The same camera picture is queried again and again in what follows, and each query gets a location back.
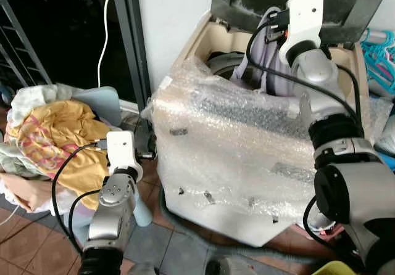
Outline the turquoise clothes hangers bunch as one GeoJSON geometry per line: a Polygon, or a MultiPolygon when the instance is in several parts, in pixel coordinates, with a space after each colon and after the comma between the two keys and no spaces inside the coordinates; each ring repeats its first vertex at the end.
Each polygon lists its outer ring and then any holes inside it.
{"type": "Polygon", "coordinates": [[[393,31],[378,31],[367,28],[359,44],[363,49],[363,58],[367,81],[379,96],[393,97],[395,94],[395,65],[393,31]]]}

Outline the grey metal rack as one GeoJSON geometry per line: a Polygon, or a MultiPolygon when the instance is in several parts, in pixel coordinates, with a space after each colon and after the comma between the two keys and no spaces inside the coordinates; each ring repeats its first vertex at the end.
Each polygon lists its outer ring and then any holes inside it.
{"type": "Polygon", "coordinates": [[[52,84],[9,0],[0,0],[0,72],[19,88],[52,84]]]}

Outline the grey washing machine lid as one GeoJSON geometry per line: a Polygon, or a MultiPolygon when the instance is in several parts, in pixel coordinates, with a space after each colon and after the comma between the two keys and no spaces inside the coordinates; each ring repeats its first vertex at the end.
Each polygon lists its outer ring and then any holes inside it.
{"type": "MultiPolygon", "coordinates": [[[[212,0],[213,16],[230,27],[253,32],[269,7],[285,8],[288,0],[212,0]]],[[[358,42],[383,0],[324,0],[322,44],[358,42]]]]}

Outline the white crumpled cloth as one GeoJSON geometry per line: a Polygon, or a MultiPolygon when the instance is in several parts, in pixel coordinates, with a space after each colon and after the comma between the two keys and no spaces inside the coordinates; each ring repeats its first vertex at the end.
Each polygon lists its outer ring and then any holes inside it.
{"type": "Polygon", "coordinates": [[[11,109],[7,114],[7,123],[11,128],[17,128],[28,117],[31,110],[54,101],[73,97],[77,88],[68,85],[39,85],[23,87],[12,98],[11,109]]]}

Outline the light blue laundry basket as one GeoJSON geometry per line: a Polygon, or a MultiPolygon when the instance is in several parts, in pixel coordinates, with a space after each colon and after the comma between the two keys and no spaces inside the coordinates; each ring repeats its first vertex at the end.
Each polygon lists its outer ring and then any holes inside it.
{"type": "MultiPolygon", "coordinates": [[[[86,103],[96,112],[97,117],[113,128],[121,128],[123,125],[122,104],[116,90],[110,86],[102,86],[93,89],[77,89],[72,95],[73,99],[86,103]]],[[[144,204],[144,198],[136,193],[135,221],[138,226],[146,227],[152,224],[152,213],[144,204]]]]}

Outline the yellow plastic item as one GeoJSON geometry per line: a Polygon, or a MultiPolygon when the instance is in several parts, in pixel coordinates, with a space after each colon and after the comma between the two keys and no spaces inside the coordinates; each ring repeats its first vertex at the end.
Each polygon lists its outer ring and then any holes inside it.
{"type": "Polygon", "coordinates": [[[342,261],[330,261],[319,267],[311,275],[358,275],[351,267],[342,261]]]}

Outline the dark grey door frame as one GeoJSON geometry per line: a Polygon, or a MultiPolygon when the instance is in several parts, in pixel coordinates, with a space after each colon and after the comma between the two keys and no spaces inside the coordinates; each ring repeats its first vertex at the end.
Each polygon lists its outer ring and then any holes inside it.
{"type": "Polygon", "coordinates": [[[149,64],[139,0],[115,0],[118,23],[127,56],[130,80],[138,110],[144,110],[152,94],[149,64]]]}

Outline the pale purple garment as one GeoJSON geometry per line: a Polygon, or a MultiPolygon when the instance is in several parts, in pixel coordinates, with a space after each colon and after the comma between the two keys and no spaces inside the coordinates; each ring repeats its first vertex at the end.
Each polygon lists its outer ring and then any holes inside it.
{"type": "MultiPolygon", "coordinates": [[[[273,27],[265,28],[255,39],[252,47],[253,60],[261,66],[278,72],[293,74],[291,67],[280,61],[280,44],[277,44],[276,41],[267,40],[269,33],[273,33],[273,27]]],[[[239,87],[254,90],[259,94],[280,97],[294,96],[294,83],[292,81],[252,67],[249,65],[247,55],[243,56],[240,65],[234,69],[230,81],[239,87]]]]}

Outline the clear bubble wrap sheet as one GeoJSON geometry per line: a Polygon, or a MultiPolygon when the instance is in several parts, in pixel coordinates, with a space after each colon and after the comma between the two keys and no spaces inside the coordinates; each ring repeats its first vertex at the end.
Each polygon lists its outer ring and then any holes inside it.
{"type": "Polygon", "coordinates": [[[349,105],[297,91],[260,94],[194,57],[176,62],[150,103],[166,209],[254,247],[299,222],[314,195],[308,127],[349,105]]]}

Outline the yellow garment with pink print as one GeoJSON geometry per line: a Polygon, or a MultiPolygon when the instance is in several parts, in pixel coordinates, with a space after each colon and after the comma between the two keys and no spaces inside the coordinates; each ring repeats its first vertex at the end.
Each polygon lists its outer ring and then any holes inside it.
{"type": "Polygon", "coordinates": [[[50,178],[61,171],[57,183],[76,194],[99,189],[109,174],[106,152],[95,149],[83,149],[62,167],[77,148],[104,139],[110,131],[81,101],[54,101],[37,107],[7,131],[37,169],[50,178]]]}

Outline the peach coloured cloth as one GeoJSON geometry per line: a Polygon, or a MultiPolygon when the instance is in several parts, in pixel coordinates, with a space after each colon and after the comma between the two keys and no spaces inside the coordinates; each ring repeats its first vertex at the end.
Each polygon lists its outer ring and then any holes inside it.
{"type": "Polygon", "coordinates": [[[54,215],[51,180],[27,180],[16,174],[0,173],[0,194],[27,213],[48,212],[54,215]]]}

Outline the beige top-load washing machine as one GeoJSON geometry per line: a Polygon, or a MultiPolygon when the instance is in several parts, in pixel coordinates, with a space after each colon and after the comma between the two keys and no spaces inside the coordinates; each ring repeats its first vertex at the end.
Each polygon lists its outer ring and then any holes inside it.
{"type": "MultiPolygon", "coordinates": [[[[285,4],[285,8],[279,8],[276,6],[269,7],[265,11],[265,15],[267,15],[268,11],[275,9],[288,9],[287,2],[285,4]]],[[[257,28],[250,33],[230,27],[228,22],[225,22],[222,19],[213,16],[210,10],[209,13],[203,19],[201,19],[199,27],[197,27],[197,29],[195,29],[194,31],[194,34],[190,36],[189,41],[187,42],[183,50],[181,50],[181,53],[176,58],[176,61],[174,61],[174,64],[178,61],[194,57],[198,60],[203,61],[203,63],[209,68],[212,74],[225,78],[226,80],[230,80],[234,69],[236,69],[236,67],[240,65],[243,56],[247,55],[249,65],[251,65],[252,67],[259,70],[264,70],[268,74],[274,74],[281,77],[281,74],[283,74],[282,72],[278,72],[277,70],[261,66],[253,60],[252,47],[255,39],[259,35],[260,32],[257,32],[257,28]]],[[[321,50],[324,51],[325,55],[327,55],[327,57],[333,61],[334,64],[341,67],[341,71],[339,72],[338,76],[338,83],[339,88],[343,92],[342,97],[352,109],[355,109],[356,112],[358,112],[361,119],[361,125],[363,126],[364,130],[364,137],[370,143],[372,143],[372,138],[370,137],[372,129],[370,129],[370,121],[367,120],[367,115],[370,115],[371,111],[369,107],[367,82],[366,75],[364,74],[364,67],[361,64],[359,56],[356,56],[351,51],[342,50],[339,48],[341,44],[350,43],[352,42],[339,44],[322,44],[321,41],[319,47],[321,50]]],[[[148,112],[151,116],[150,103],[148,105],[148,112]]],[[[178,226],[181,224],[181,222],[186,221],[183,218],[178,218],[175,214],[170,213],[166,209],[164,197],[165,196],[162,191],[162,202],[164,204],[162,211],[163,213],[169,215],[172,224],[178,226]]],[[[246,244],[242,245],[249,249],[257,249],[265,246],[265,244],[260,247],[254,247],[246,244]]]]}

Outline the grey robot foot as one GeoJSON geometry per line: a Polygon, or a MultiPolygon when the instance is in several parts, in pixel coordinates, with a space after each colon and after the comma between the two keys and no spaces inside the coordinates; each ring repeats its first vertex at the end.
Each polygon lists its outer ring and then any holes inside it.
{"type": "Polygon", "coordinates": [[[205,275],[257,275],[251,266],[235,257],[209,258],[205,275]]]}

